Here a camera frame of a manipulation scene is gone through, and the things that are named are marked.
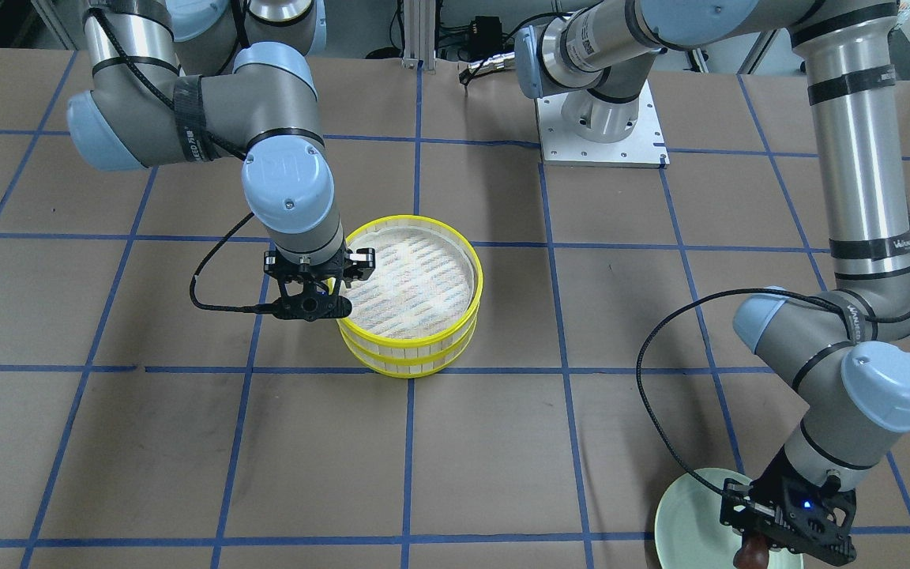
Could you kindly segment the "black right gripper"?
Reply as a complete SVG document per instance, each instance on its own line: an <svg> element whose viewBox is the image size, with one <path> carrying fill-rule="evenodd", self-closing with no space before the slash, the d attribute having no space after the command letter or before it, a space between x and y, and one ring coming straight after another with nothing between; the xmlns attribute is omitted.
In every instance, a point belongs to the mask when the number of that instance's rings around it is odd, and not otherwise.
<svg viewBox="0 0 910 569"><path fill-rule="evenodd" d="M368 281L376 269L376 250L339 249L321 264L289 262L278 250L265 253L264 271L277 282L280 298L264 303L263 313L282 320L344 319L352 303L340 295L340 286Z"/></svg>

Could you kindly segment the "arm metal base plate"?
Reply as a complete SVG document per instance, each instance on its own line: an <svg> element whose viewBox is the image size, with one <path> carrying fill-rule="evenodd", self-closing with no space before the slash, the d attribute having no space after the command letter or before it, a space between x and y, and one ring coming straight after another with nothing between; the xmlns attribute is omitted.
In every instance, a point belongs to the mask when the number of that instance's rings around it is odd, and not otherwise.
<svg viewBox="0 0 910 569"><path fill-rule="evenodd" d="M664 168L671 164L649 81L636 100L610 104L588 91L536 101L543 161L553 166Z"/></svg>

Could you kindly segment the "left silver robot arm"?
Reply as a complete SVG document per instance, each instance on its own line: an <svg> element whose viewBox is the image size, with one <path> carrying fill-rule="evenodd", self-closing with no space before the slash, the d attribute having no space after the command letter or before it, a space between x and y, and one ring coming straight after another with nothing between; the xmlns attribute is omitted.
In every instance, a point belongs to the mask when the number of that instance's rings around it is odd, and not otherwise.
<svg viewBox="0 0 910 569"><path fill-rule="evenodd" d="M562 74L622 49L693 47L786 28L806 78L768 102L754 80L667 101L690 142L652 184L675 252L554 252L572 367L636 367L630 395L668 388L655 367L708 365L737 345L804 410L756 425L781 443L743 496L805 544L821 514L855 499L889 447L910 442L910 160L889 56L896 1L607 1L554 21ZM790 102L791 109L780 109Z"/></svg>

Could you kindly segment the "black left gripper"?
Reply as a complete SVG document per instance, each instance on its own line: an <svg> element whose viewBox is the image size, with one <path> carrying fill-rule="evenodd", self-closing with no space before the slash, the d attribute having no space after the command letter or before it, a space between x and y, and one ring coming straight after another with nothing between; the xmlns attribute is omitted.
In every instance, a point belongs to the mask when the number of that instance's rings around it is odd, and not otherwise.
<svg viewBox="0 0 910 569"><path fill-rule="evenodd" d="M756 480L740 484L727 478L721 493L720 522L741 537L761 534L769 553L786 548L832 566L855 562L850 537L855 521L855 490L841 490L835 474L819 486L799 475L780 451Z"/></svg>

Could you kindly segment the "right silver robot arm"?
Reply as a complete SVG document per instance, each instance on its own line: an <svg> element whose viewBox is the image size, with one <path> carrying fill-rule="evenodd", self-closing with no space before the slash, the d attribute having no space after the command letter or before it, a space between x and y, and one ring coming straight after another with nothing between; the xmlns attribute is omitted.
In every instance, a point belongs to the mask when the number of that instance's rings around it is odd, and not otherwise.
<svg viewBox="0 0 910 569"><path fill-rule="evenodd" d="M279 298L212 312L282 320L343 319L340 289L367 281L371 248L344 238L325 158L318 91L307 55L325 46L322 1L85 1L93 87L71 98L66 123L101 171L242 163L249 219L272 247L264 271Z"/></svg>

